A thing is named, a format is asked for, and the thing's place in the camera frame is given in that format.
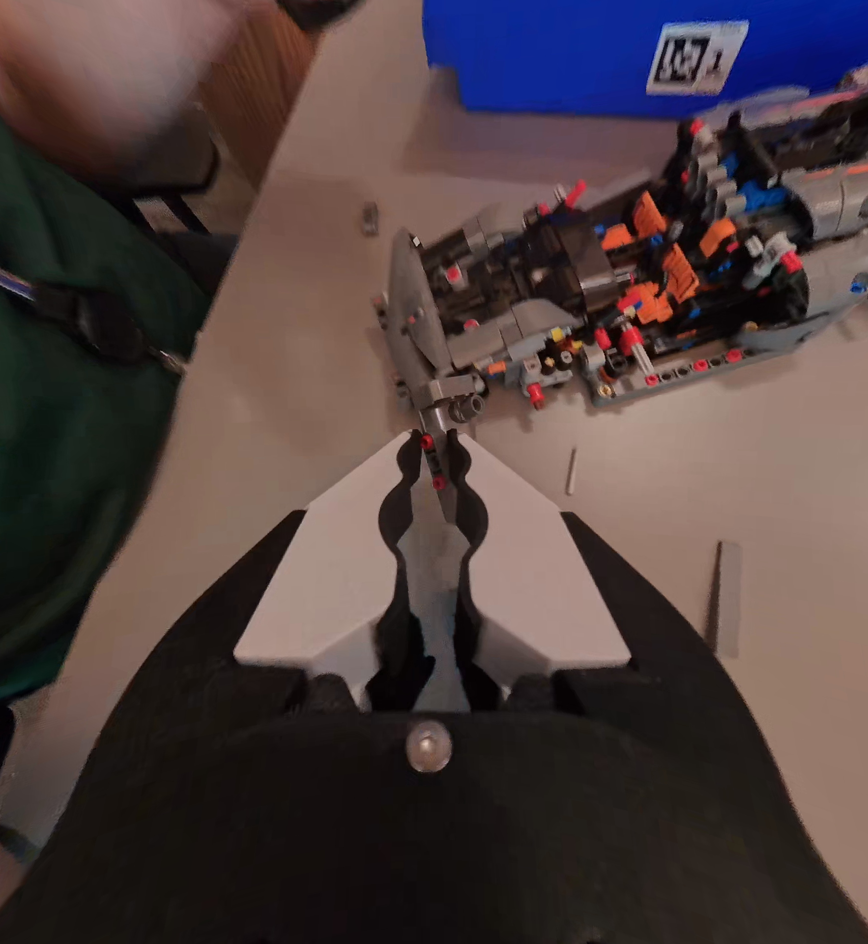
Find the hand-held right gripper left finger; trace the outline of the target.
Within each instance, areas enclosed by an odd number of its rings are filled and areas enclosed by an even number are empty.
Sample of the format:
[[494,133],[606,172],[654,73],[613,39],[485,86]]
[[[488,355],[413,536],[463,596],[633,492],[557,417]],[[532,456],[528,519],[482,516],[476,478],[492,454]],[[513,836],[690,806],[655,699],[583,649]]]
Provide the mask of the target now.
[[335,675],[376,710],[424,687],[424,633],[401,539],[413,522],[422,436],[403,432],[310,502],[233,655],[245,666]]

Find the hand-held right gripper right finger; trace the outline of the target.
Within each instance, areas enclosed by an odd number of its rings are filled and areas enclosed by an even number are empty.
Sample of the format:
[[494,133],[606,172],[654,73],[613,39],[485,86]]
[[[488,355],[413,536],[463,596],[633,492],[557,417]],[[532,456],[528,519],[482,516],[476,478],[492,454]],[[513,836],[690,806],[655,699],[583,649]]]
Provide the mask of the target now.
[[467,541],[454,653],[472,709],[524,677],[623,670],[629,646],[558,505],[465,433],[447,437],[455,524]]

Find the dark grey lego wedge panel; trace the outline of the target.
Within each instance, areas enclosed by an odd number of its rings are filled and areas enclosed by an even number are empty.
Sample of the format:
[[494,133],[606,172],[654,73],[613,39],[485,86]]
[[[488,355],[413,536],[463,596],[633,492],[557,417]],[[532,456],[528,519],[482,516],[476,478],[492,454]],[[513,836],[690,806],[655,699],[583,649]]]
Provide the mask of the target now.
[[456,520],[457,491],[451,479],[448,434],[466,431],[485,408],[487,386],[477,373],[445,376],[408,389],[408,401],[419,418],[419,428],[428,444],[426,455],[432,484],[438,494],[444,519]]

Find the blue plastic bin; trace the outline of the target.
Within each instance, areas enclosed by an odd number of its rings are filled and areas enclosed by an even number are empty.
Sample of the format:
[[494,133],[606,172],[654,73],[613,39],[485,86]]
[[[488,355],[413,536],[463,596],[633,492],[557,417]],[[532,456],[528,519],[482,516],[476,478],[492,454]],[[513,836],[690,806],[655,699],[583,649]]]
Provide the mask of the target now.
[[429,1],[471,111],[675,119],[868,63],[868,1]]

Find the person's left forearm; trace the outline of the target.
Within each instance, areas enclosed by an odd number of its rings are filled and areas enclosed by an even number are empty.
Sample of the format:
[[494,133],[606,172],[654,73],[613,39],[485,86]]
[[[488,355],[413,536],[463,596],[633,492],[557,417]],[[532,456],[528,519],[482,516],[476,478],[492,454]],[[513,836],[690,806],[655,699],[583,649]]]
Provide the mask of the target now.
[[133,162],[261,1],[0,1],[0,114],[81,176]]

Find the long grey lego slope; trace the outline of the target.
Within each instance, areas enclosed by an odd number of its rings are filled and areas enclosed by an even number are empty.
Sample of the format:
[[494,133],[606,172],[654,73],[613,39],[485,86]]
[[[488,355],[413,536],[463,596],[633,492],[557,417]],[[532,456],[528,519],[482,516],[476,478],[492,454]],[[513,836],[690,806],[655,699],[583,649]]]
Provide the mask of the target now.
[[705,639],[718,658],[735,659],[740,651],[744,553],[728,540],[718,542],[711,578]]

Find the partly built lego car model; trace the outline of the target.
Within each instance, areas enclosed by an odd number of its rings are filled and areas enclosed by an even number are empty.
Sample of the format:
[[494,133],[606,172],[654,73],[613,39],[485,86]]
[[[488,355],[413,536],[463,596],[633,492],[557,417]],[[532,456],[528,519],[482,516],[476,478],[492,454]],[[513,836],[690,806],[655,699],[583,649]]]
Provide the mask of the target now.
[[393,238],[376,315],[428,427],[470,422],[501,383],[535,410],[576,376],[597,404],[654,393],[868,310],[868,64],[691,116],[656,177],[584,191]]

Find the person's green shirt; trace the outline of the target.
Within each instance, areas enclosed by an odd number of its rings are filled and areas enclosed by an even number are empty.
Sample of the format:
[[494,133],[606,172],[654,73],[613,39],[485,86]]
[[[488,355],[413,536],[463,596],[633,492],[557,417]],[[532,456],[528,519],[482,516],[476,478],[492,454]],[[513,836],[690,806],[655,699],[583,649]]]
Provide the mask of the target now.
[[[210,307],[154,238],[1,117],[0,267],[103,289],[178,356]],[[178,384],[151,358],[108,363],[0,288],[0,702],[57,676],[141,507]]]

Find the wooden post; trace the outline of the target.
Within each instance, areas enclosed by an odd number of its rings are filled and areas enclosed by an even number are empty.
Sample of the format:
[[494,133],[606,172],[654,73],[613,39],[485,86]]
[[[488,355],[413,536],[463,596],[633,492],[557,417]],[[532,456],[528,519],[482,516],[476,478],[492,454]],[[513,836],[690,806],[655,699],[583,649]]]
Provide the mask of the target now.
[[311,35],[275,2],[253,8],[200,84],[200,101],[255,191],[289,122],[317,54]]

